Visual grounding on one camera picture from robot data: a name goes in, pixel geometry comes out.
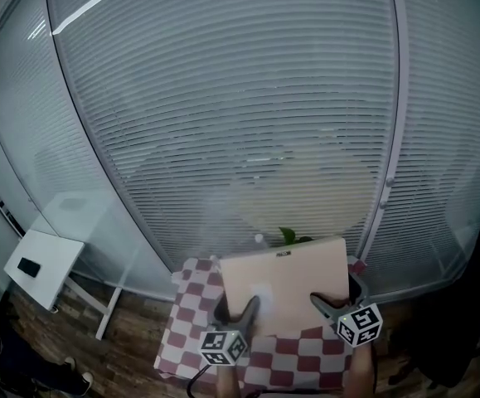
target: green plant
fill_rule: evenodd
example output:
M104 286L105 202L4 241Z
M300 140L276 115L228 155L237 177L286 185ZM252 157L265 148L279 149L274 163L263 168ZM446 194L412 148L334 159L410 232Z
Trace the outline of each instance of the green plant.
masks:
M302 236L299 239L296 239L297 235L295 231L287 228L287 227L279 227L280 231L282 231L282 235L284 236L284 243L286 246L288 245L295 245L297 243L305 243L311 242L313 239L307 235Z

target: pink and white checkered cloth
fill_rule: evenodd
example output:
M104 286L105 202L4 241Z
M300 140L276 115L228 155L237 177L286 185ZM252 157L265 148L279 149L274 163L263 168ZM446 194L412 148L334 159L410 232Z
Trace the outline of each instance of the pink and white checkered cloth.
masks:
M349 260L358 274L365 265ZM191 258L172 275L179 285L154 367L162 377L192 378L205 366L197 352L208 326L208 311L223 293L223 281L211 260ZM350 366L352 349L326 324L276 337L254 337L250 354L238 361L244 393L260 389L340 388ZM200 381L214 384L216 367Z

